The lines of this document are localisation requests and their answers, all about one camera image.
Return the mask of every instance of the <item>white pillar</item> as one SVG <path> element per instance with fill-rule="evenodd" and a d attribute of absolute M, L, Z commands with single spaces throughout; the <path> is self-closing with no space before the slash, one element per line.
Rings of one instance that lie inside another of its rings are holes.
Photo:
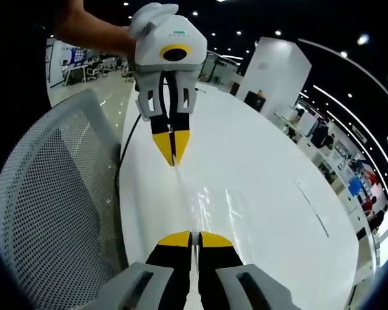
<path fill-rule="evenodd" d="M 261 114 L 271 118 L 294 105 L 311 67 L 295 43 L 261 37 L 236 97 L 244 101 L 249 91 L 261 90 L 266 98 Z"/>

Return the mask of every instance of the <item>office desk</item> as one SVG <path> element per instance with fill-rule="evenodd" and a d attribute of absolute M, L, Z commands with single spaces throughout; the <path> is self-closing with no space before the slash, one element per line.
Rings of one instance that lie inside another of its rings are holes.
<path fill-rule="evenodd" d="M 82 79 L 82 82 L 86 82 L 85 68 L 86 68 L 87 66 L 89 66 L 89 64 L 81 65 L 81 66 L 75 66 L 75 67 L 69 67 L 69 68 L 67 69 L 66 80 L 65 80 L 65 82 L 64 82 L 63 85 L 64 85 L 64 86 L 67 85 L 67 82 L 68 82 L 68 80 L 69 80 L 70 73 L 71 73 L 72 71 L 74 71 L 74 70 L 80 70 L 80 69 L 82 69 L 82 71 L 83 71 L 83 79 Z"/>
<path fill-rule="evenodd" d="M 149 123 L 140 121 L 129 143 L 120 172 L 129 263 L 144 262 L 171 233 L 211 231 L 231 240 L 245 264 L 288 287 L 298 307 L 343 309 L 358 240 L 338 197 L 270 121 L 213 86 L 197 87 L 177 169 L 157 149 Z M 129 100 L 123 145 L 138 115 L 137 95 Z"/>

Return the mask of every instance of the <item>black ceiling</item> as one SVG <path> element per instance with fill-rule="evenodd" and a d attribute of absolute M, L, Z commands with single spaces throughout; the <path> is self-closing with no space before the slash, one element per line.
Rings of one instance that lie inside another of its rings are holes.
<path fill-rule="evenodd" d="M 129 25 L 128 16 L 152 1 L 148 0 L 85 0 L 85 8 L 101 19 L 116 25 Z M 196 0 L 158 1 L 177 3 L 178 14 L 186 16 L 207 38 L 208 48 L 217 47 L 220 54 L 243 57 L 242 66 L 254 51 L 254 42 L 261 36 L 296 42 L 312 63 L 305 85 L 312 102 L 325 113 L 328 108 L 340 120 L 355 121 L 337 104 L 315 90 L 313 84 L 326 90 L 357 115 L 376 136 L 388 154 L 388 96 L 364 73 L 344 59 L 319 48 L 298 43 L 302 38 L 329 47 L 345 50 L 348 57 L 373 74 L 388 89 L 388 0 L 370 5 L 351 0 Z M 363 33 L 370 36 L 366 45 L 358 46 Z M 388 173 L 388 164 L 382 153 L 369 140 L 371 155 L 380 170 Z"/>

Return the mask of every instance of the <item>yellow ring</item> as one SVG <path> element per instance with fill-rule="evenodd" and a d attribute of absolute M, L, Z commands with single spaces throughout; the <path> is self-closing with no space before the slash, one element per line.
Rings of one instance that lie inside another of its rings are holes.
<path fill-rule="evenodd" d="M 189 46 L 183 45 L 183 44 L 171 44 L 168 46 L 165 46 L 161 49 L 160 56 L 164 58 L 164 54 L 168 52 L 169 50 L 174 50 L 174 49 L 180 49 L 180 50 L 185 50 L 187 55 L 190 52 Z"/>

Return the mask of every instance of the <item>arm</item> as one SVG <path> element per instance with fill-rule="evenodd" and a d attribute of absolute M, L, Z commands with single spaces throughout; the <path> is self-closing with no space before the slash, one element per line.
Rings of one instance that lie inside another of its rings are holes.
<path fill-rule="evenodd" d="M 56 14 L 55 36 L 79 47 L 133 57 L 135 40 L 128 30 L 102 21 L 83 8 L 83 0 L 63 0 Z"/>

